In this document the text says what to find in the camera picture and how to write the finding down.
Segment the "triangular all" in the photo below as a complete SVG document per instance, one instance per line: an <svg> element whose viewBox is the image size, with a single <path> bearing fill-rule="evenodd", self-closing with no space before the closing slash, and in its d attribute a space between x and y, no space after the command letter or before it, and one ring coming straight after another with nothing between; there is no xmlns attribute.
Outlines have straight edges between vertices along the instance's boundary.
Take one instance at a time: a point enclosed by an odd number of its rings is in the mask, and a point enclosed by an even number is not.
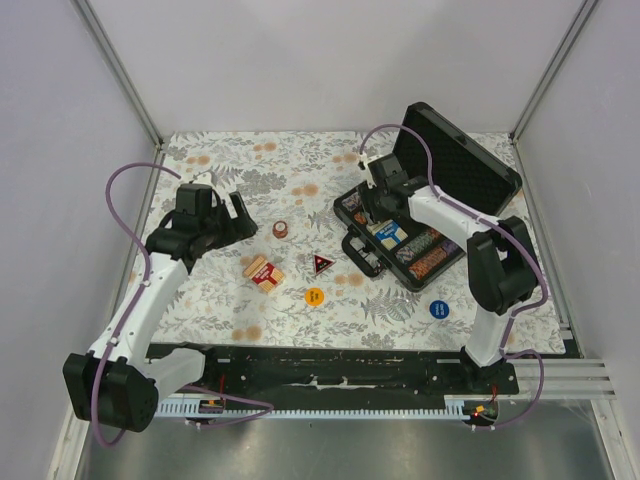
<svg viewBox="0 0 640 480"><path fill-rule="evenodd" d="M313 266L314 266L314 274L316 276L320 275L330 267L335 264L334 260L326 258L324 256L314 254L313 255Z"/></svg>

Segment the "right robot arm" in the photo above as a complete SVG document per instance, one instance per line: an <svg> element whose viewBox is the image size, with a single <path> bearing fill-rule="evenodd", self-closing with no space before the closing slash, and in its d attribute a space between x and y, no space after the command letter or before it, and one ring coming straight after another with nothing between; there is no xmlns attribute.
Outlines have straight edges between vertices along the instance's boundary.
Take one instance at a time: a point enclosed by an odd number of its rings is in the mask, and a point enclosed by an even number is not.
<svg viewBox="0 0 640 480"><path fill-rule="evenodd" d="M446 194L432 180L409 177L391 156L359 156L365 181L358 186L373 222L403 216L434 228L464 250L469 290L477 303L471 335L463 348L470 360L458 368L467 392L483 392L494 381L491 366L505 360L515 317L548 300L549 292L524 222L501 220Z"/></svg>

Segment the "red playing card deck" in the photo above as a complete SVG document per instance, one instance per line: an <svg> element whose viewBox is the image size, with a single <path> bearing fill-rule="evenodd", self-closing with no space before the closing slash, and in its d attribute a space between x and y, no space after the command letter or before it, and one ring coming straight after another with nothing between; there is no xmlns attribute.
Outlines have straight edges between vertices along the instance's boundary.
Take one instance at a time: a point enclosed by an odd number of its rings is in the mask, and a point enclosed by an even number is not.
<svg viewBox="0 0 640 480"><path fill-rule="evenodd" d="M243 275L266 293L283 283L284 274L264 256L256 256L244 269Z"/></svg>

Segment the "blue small blind button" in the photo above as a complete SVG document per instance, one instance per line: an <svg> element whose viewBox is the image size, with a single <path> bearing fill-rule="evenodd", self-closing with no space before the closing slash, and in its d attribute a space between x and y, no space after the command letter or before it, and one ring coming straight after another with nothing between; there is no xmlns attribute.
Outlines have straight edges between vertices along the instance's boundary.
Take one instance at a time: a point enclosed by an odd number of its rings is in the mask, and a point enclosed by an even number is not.
<svg viewBox="0 0 640 480"><path fill-rule="evenodd" d="M429 305L429 312L432 317L438 320L446 319L450 314L449 305L443 300L434 300Z"/></svg>

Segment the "blue playing card deck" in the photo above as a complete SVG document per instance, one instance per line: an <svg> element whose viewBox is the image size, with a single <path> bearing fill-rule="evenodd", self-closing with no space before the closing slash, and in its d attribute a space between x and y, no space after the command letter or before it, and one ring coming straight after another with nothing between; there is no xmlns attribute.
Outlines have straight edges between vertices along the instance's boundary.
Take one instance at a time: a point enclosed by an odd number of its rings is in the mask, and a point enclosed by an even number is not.
<svg viewBox="0 0 640 480"><path fill-rule="evenodd" d="M394 220L370 224L367 230L387 250L393 250L408 238L408 234Z"/></svg>

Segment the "yellow big blind button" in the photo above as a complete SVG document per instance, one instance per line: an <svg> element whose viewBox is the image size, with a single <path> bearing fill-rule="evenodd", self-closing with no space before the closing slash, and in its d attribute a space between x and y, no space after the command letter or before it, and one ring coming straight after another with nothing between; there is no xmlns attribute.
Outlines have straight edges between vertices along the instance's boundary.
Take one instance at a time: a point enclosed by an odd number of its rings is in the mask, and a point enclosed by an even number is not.
<svg viewBox="0 0 640 480"><path fill-rule="evenodd" d="M318 307L325 300L324 292L318 287L309 288L304 295L305 302L311 307Z"/></svg>

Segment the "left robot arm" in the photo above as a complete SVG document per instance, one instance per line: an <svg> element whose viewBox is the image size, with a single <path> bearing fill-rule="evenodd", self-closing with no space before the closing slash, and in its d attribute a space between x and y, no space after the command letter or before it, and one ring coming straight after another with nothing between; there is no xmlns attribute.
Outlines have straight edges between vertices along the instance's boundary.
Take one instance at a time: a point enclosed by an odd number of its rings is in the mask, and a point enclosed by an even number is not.
<svg viewBox="0 0 640 480"><path fill-rule="evenodd" d="M141 280L87 353L70 354L63 365L78 419L141 432L158 405L184 386L202 393L216 388L220 368L203 352L176 347L156 360L149 360L147 352L195 263L211 250L253 237L257 230L240 192L223 200L209 185L179 186L173 210L147 237Z"/></svg>

